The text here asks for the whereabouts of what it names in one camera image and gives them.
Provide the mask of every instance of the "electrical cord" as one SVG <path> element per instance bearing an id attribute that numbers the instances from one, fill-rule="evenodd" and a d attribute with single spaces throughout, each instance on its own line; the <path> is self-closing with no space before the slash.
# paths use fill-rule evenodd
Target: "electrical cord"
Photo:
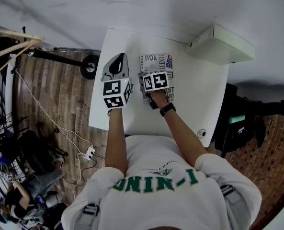
<path id="1" fill-rule="evenodd" d="M 93 154 L 93 155 L 94 155 L 94 156 L 96 156 L 96 157 L 99 157 L 99 158 L 105 159 L 104 157 L 102 157 L 102 156 L 98 156 L 98 155 L 94 154 L 93 152 L 91 152 L 91 154 Z"/>
<path id="2" fill-rule="evenodd" d="M 92 159 L 92 160 L 95 161 L 95 164 L 94 164 L 93 166 L 91 166 L 91 167 L 84 168 L 84 169 L 81 171 L 83 183 L 82 183 L 81 185 L 77 185 L 77 186 L 83 186 L 83 185 L 85 184 L 85 179 L 84 179 L 84 177 L 83 177 L 83 172 L 84 172 L 85 170 L 94 168 L 95 165 L 97 164 L 97 161 L 96 161 L 95 159 Z M 69 183 L 69 184 L 75 184 L 74 182 L 68 182 L 67 180 L 65 180 L 65 178 L 63 178 L 63 180 L 66 181 L 66 182 Z"/>
<path id="3" fill-rule="evenodd" d="M 77 150 L 79 151 L 79 153 L 77 154 L 77 158 L 79 160 L 79 170 L 80 170 L 80 177 L 79 177 L 79 180 L 77 181 L 77 184 L 74 186 L 73 188 L 73 195 L 74 195 L 74 199 L 75 199 L 75 187 L 79 184 L 79 181 L 81 180 L 81 176 L 82 176 L 82 172 L 81 172 L 81 168 L 80 168 L 80 158 L 79 158 L 79 155 L 82 154 L 83 157 L 85 158 L 86 157 L 86 154 L 81 152 L 80 149 L 78 148 L 78 146 L 68 137 L 68 135 L 66 135 L 64 133 L 63 130 L 66 130 L 66 131 L 69 131 L 73 134 L 75 134 L 76 136 L 78 136 L 80 139 L 84 140 L 84 141 L 87 141 L 88 143 L 90 143 L 91 145 L 91 148 L 94 148 L 94 145 L 89 141 L 89 140 L 86 140 L 84 138 L 82 138 L 81 136 L 79 136 L 78 134 L 76 134 L 74 131 L 71 131 L 69 129 L 66 129 L 66 128 L 63 128 L 61 126 L 59 126 L 51 117 L 50 115 L 46 112 L 46 110 L 44 109 L 44 107 L 42 107 L 42 105 L 40 104 L 40 102 L 35 98 L 35 96 L 32 94 L 32 91 L 30 90 L 26 80 L 19 74 L 19 72 L 17 71 L 17 69 L 15 69 L 15 72 L 17 73 L 17 75 L 23 80 L 23 82 L 25 83 L 29 93 L 31 94 L 32 98 L 35 100 L 35 102 L 38 104 L 38 106 L 42 109 L 42 111 L 48 116 L 48 118 L 61 130 L 61 132 L 63 133 L 63 135 L 65 135 L 65 137 L 75 146 L 75 148 L 77 148 Z"/>
<path id="4" fill-rule="evenodd" d="M 50 50 L 49 52 L 101 52 L 101 50 Z"/>
<path id="5" fill-rule="evenodd" d="M 112 109 L 108 110 L 108 117 L 110 117 L 110 112 L 112 111 Z"/>
<path id="6" fill-rule="evenodd" d="M 12 166 L 14 169 L 19 167 L 19 164 Z"/>
<path id="7" fill-rule="evenodd" d="M 21 224 L 21 225 L 23 226 L 23 228 L 25 228 L 25 229 L 27 229 L 27 230 L 30 230 L 30 228 L 27 228 L 25 225 L 23 225 L 23 224 L 21 223 L 21 221 L 19 221 L 19 224 Z"/>

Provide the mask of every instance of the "white cable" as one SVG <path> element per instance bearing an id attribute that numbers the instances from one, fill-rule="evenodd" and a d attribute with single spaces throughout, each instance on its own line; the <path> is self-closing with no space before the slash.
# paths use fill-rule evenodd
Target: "white cable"
<path id="1" fill-rule="evenodd" d="M 101 50 L 50 50 L 49 52 L 101 52 Z"/>
<path id="2" fill-rule="evenodd" d="M 70 140 L 70 142 L 78 149 L 79 153 L 77 154 L 77 157 L 78 157 L 78 160 L 79 160 L 79 170 L 80 170 L 80 178 L 79 180 L 77 181 L 77 184 L 74 186 L 73 188 L 73 194 L 74 194 L 74 199 L 75 199 L 75 187 L 78 185 L 79 181 L 81 180 L 81 168 L 80 168 L 80 158 L 79 158 L 79 154 L 82 154 L 83 157 L 85 158 L 86 154 L 81 152 L 80 149 L 78 148 L 78 146 L 64 133 L 63 130 L 66 130 L 66 131 L 69 131 L 69 132 L 72 132 L 74 133 L 76 136 L 78 136 L 80 139 L 84 140 L 84 141 L 87 141 L 88 143 L 90 143 L 91 147 L 94 148 L 94 145 L 89 141 L 89 140 L 86 140 L 84 138 L 82 138 L 80 135 L 76 134 L 74 131 L 71 131 L 69 129 L 66 129 L 66 128 L 63 128 L 61 126 L 59 126 L 50 116 L 49 114 L 46 112 L 46 110 L 42 107 L 42 105 L 40 104 L 40 102 L 35 98 L 35 96 L 32 94 L 32 91 L 30 90 L 27 82 L 25 81 L 25 79 L 18 73 L 17 69 L 15 69 L 15 72 L 18 74 L 18 76 L 23 80 L 23 82 L 26 84 L 26 87 L 29 91 L 29 93 L 31 94 L 31 96 L 34 98 L 35 102 L 39 105 L 39 107 L 42 109 L 42 111 L 49 117 L 49 119 L 61 130 L 61 132 L 65 135 L 65 137 L 67 139 Z"/>
<path id="3" fill-rule="evenodd" d="M 83 155 L 83 153 L 80 152 L 80 153 L 77 154 L 77 158 L 78 158 L 78 160 L 79 160 L 80 178 L 79 178 L 79 180 L 77 181 L 77 184 L 74 185 L 74 188 L 73 188 L 74 199 L 76 198 L 76 196 L 75 196 L 75 187 L 78 185 L 79 181 L 81 181 L 81 175 L 82 175 L 81 168 L 80 168 L 80 158 L 79 158 L 79 154 L 82 154 L 82 155 Z"/>
<path id="4" fill-rule="evenodd" d="M 33 174 L 33 173 L 29 173 L 29 174 L 34 175 L 38 179 L 38 177 L 35 174 Z M 40 179 L 38 179 L 38 181 L 41 182 Z"/>

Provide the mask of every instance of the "black object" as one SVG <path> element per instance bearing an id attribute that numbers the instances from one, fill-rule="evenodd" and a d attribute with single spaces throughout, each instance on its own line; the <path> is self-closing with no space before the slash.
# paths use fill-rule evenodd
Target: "black object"
<path id="1" fill-rule="evenodd" d="M 24 162 L 27 161 L 30 167 L 37 173 L 46 173 L 54 170 L 52 158 L 49 155 L 50 147 L 44 139 L 40 139 L 33 131 L 28 130 L 23 133 L 18 142 L 22 151 L 19 154 L 20 162 L 18 164 L 20 167 L 23 167 Z"/>
<path id="2" fill-rule="evenodd" d="M 115 81 L 109 81 L 109 82 L 104 82 L 103 86 L 103 96 L 105 95 L 111 95 L 111 94 L 120 94 L 121 93 L 121 81 L 120 80 L 115 80 Z"/>
<path id="3" fill-rule="evenodd" d="M 108 110 L 108 117 L 110 117 L 110 112 L 112 111 L 112 109 Z"/>
<path id="4" fill-rule="evenodd" d="M 6 48 L 9 48 L 11 46 L 14 46 L 14 45 L 17 45 L 17 43 L 13 42 L 10 38 L 0 37 L 0 51 L 4 50 Z M 11 53 L 17 54 L 20 51 L 21 51 L 21 49 L 18 49 L 18 50 L 12 51 Z M 66 57 L 63 57 L 63 56 L 59 56 L 59 55 L 51 53 L 51 52 L 43 51 L 43 50 L 40 50 L 40 49 L 27 49 L 26 51 L 23 52 L 23 54 L 27 54 L 31 57 L 53 60 L 53 61 L 57 61 L 57 62 L 65 63 L 65 64 L 83 67 L 83 69 L 85 69 L 85 70 L 89 69 L 89 71 L 90 71 L 90 69 L 92 69 L 91 72 L 88 72 L 88 73 L 85 73 L 85 74 L 82 73 L 82 69 L 81 69 L 82 75 L 87 79 L 94 79 L 95 78 L 97 65 L 98 65 L 98 61 L 99 61 L 99 57 L 95 56 L 95 55 L 89 55 L 82 62 L 80 62 L 80 61 L 72 60 L 72 59 L 69 59 L 69 58 L 66 58 Z"/>
<path id="5" fill-rule="evenodd" d="M 113 108 L 113 107 L 123 107 L 124 103 L 122 98 L 120 97 L 109 97 L 109 98 L 104 98 L 104 102 L 108 108 Z"/>
<path id="6" fill-rule="evenodd" d="M 40 195 L 36 196 L 35 200 L 36 200 L 41 206 L 44 206 L 44 205 L 45 205 L 45 201 L 44 201 L 44 199 L 42 198 L 42 196 L 40 196 Z"/>
<path id="7" fill-rule="evenodd" d="M 167 103 L 169 103 L 169 102 L 170 102 L 170 98 L 169 98 L 169 95 L 167 94 L 166 89 L 163 89 L 163 90 L 160 90 L 160 91 L 162 91 L 163 93 L 166 94 L 166 101 L 167 101 Z M 158 106 L 157 106 L 157 104 L 155 103 L 155 101 L 151 98 L 150 92 L 146 93 L 145 96 L 148 98 L 148 100 L 149 100 L 149 105 L 151 106 L 151 108 L 152 108 L 153 110 L 154 110 L 154 109 L 157 109 Z"/>
<path id="8" fill-rule="evenodd" d="M 23 26 L 22 30 L 23 30 L 23 33 L 26 34 L 26 27 L 25 26 Z"/>
<path id="9" fill-rule="evenodd" d="M 145 84 L 145 91 L 153 89 L 152 82 L 151 82 L 151 75 L 145 76 L 143 78 L 143 81 L 144 81 L 143 84 Z"/>
<path id="10" fill-rule="evenodd" d="M 173 103 L 171 102 L 160 110 L 162 117 L 164 117 L 165 113 L 167 113 L 170 109 L 174 109 L 174 111 L 176 111 Z"/>
<path id="11" fill-rule="evenodd" d="M 284 100 L 279 103 L 254 102 L 237 96 L 238 88 L 227 84 L 225 95 L 212 137 L 215 149 L 222 151 L 222 157 L 228 152 L 244 147 L 256 136 L 257 147 L 261 147 L 266 135 L 263 117 L 268 115 L 284 115 Z M 245 115 L 245 120 L 229 124 L 230 117 Z"/>
<path id="12" fill-rule="evenodd" d="M 158 72 L 154 75 L 154 86 L 155 89 L 167 88 L 168 87 L 168 77 L 166 72 Z"/>
<path id="13" fill-rule="evenodd" d="M 60 221 L 62 213 L 67 208 L 67 205 L 64 203 L 59 203 L 52 208 L 48 208 L 45 214 L 43 215 L 44 223 L 43 226 L 51 230 L 63 229 Z"/>
<path id="14" fill-rule="evenodd" d="M 109 66 L 109 72 L 112 74 L 112 77 L 114 75 L 117 75 L 122 72 L 123 70 L 123 64 L 124 64 L 124 57 L 125 53 L 119 54 L 119 56 L 110 64 Z"/>

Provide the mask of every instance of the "black chair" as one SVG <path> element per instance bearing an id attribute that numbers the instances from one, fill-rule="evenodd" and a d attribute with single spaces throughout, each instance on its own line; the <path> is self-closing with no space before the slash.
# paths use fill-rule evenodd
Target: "black chair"
<path id="1" fill-rule="evenodd" d="M 35 172 L 46 173 L 54 170 L 49 152 L 62 157 L 67 157 L 68 153 L 49 145 L 51 138 L 55 133 L 59 133 L 59 130 L 55 129 L 52 135 L 45 138 L 40 130 L 41 126 L 43 123 L 36 124 L 39 137 L 33 131 L 28 130 L 17 139 L 21 148 L 19 164 L 21 166 L 27 161 Z"/>
<path id="2" fill-rule="evenodd" d="M 248 141 L 256 136 L 257 147 L 261 147 L 266 134 L 263 121 L 264 116 L 284 115 L 284 100 L 273 103 L 251 101 L 237 96 L 238 88 L 227 84 L 219 118 L 212 137 L 215 149 L 222 151 L 221 157 L 228 152 L 244 147 Z M 245 115 L 245 119 L 236 123 L 229 123 L 230 117 Z"/>

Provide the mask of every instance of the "person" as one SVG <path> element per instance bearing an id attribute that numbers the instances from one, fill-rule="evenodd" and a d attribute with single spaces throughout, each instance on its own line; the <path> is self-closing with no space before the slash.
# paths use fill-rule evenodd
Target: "person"
<path id="1" fill-rule="evenodd" d="M 41 216 L 45 209 L 39 207 L 36 197 L 40 195 L 44 198 L 49 189 L 64 175 L 63 162 L 63 157 L 58 157 L 52 172 L 29 174 L 21 184 L 18 181 L 8 183 L 4 203 L 0 203 L 0 221 L 17 223 L 22 218 L 30 219 Z"/>
<path id="2" fill-rule="evenodd" d="M 174 139 L 129 136 L 110 112 L 105 167 L 62 215 L 64 230 L 243 230 L 261 206 L 255 184 L 206 152 L 161 91 L 151 92 Z"/>

